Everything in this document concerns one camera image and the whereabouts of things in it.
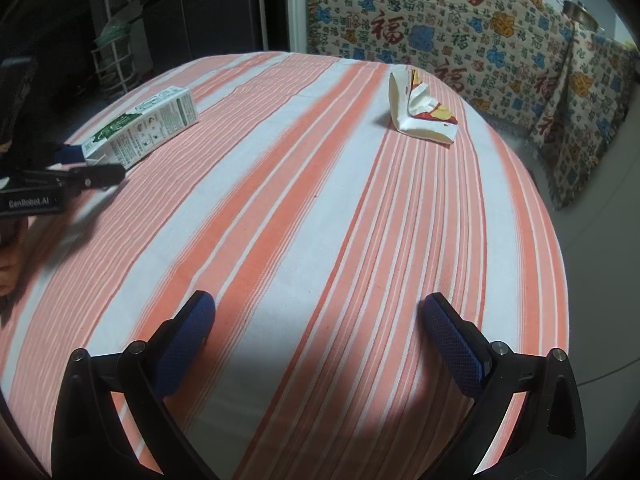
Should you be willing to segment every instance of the blue flower pattern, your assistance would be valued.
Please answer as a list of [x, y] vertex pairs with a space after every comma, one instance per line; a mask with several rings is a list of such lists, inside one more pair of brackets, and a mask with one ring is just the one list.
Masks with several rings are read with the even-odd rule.
[[540, 115], [542, 115], [542, 112], [544, 111], [545, 107], [541, 104], [535, 104], [531, 107], [531, 111], [533, 113], [535, 113], [536, 117], [540, 117]]
[[538, 68], [545, 67], [545, 56], [544, 54], [542, 54], [542, 52], [537, 53], [534, 57], [531, 58], [531, 60], [536, 64]]
[[393, 53], [390, 50], [383, 50], [376, 57], [383, 63], [391, 64], [394, 62]]
[[619, 75], [613, 76], [611, 81], [611, 89], [616, 92], [622, 92], [622, 78]]
[[611, 130], [611, 123], [606, 119], [601, 119], [599, 121], [596, 121], [596, 126], [598, 127], [598, 131], [604, 138], [604, 141], [608, 144], [611, 140], [611, 137], [609, 135], [609, 131]]
[[562, 34], [562, 37], [567, 43], [569, 43], [574, 36], [574, 32], [569, 27], [560, 27], [560, 34]]
[[364, 10], [368, 10], [369, 12], [375, 12], [376, 6], [373, 4], [373, 0], [360, 0], [358, 5], [361, 6]]
[[322, 7], [318, 6], [316, 9], [316, 20], [326, 23], [327, 25], [331, 23], [333, 21], [331, 18], [331, 7], [325, 7], [323, 9]]
[[482, 20], [480, 18], [469, 18], [466, 20], [466, 24], [478, 34], [482, 32]]
[[423, 52], [433, 50], [433, 35], [435, 28], [425, 25], [414, 25], [409, 34], [408, 43], [410, 47]]
[[506, 55], [506, 52], [498, 52], [498, 47], [495, 45], [486, 51], [486, 58], [489, 62], [493, 63], [496, 68], [502, 68], [505, 65], [504, 56]]

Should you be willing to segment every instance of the black mount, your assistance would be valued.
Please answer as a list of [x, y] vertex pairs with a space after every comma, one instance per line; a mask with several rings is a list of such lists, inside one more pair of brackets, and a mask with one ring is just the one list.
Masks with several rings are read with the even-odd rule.
[[[421, 314], [454, 380], [476, 402], [420, 480], [583, 479], [584, 420], [566, 353], [554, 348], [546, 357], [531, 356], [489, 343], [437, 292]], [[527, 395], [507, 447], [494, 466], [474, 474], [518, 392]]]
[[[214, 313], [213, 298], [199, 290], [175, 318], [162, 323], [148, 343], [134, 341], [122, 353], [94, 357], [83, 348], [72, 352], [53, 426], [54, 480], [218, 480], [156, 393], [158, 388], [163, 389], [163, 395], [174, 392], [174, 384], [182, 380], [209, 334]], [[111, 392], [124, 394], [140, 435], [163, 474], [138, 461]]]
[[23, 170], [0, 189], [0, 219], [62, 213], [86, 189], [117, 186], [125, 170], [119, 164], [83, 166], [69, 171]]
[[[148, 343], [91, 357], [71, 354], [58, 397], [52, 439], [54, 480], [218, 480], [167, 411], [214, 320], [212, 297], [197, 291]], [[475, 399], [456, 435], [420, 480], [580, 480], [586, 444], [580, 400], [564, 351], [516, 354], [489, 343], [439, 293], [421, 306], [425, 328], [460, 390]], [[129, 410], [162, 474], [143, 466], [124, 433], [111, 398], [124, 393]], [[514, 393], [526, 392], [502, 457], [476, 473]]]

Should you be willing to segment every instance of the yellow flower pattern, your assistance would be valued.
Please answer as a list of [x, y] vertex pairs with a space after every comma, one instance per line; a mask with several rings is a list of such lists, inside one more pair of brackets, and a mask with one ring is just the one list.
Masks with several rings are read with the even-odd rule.
[[589, 93], [589, 88], [593, 84], [593, 77], [589, 77], [582, 72], [574, 74], [569, 77], [569, 86], [571, 90], [577, 93], [580, 97], [584, 97]]
[[534, 4], [537, 10], [545, 10], [545, 4], [542, 0], [532, 0], [531, 3]]
[[515, 21], [515, 16], [509, 16], [505, 12], [498, 10], [497, 12], [494, 12], [489, 25], [497, 34], [500, 34], [505, 38], [510, 38], [515, 34], [515, 31], [513, 30]]
[[476, 110], [480, 110], [481, 112], [488, 112], [489, 107], [491, 106], [491, 101], [485, 101], [479, 97], [471, 99], [471, 105]]
[[344, 34], [342, 34], [340, 37], [344, 40], [347, 40], [351, 44], [358, 43], [358, 38], [356, 38], [356, 31], [352, 28], [348, 28], [347, 30], [345, 30]]

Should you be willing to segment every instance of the orange and white striped tablecloth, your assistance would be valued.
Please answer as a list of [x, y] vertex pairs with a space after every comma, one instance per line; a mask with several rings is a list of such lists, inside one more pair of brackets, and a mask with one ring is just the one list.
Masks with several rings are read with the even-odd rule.
[[562, 257], [527, 171], [429, 75], [460, 122], [455, 142], [394, 131], [389, 70], [279, 52], [199, 59], [72, 137], [172, 84], [200, 114], [119, 189], [30, 228], [0, 388], [45, 467], [69, 353], [149, 338], [196, 289], [215, 297], [216, 322], [166, 403], [223, 480], [416, 478], [469, 406], [416, 321], [434, 290], [489, 340], [567, 347]]

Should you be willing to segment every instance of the crumpled paper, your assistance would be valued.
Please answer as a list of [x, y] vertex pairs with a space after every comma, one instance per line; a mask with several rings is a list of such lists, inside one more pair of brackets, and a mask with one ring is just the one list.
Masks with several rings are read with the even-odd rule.
[[430, 94], [416, 69], [393, 70], [389, 75], [389, 105], [396, 129], [418, 139], [451, 144], [458, 121]]

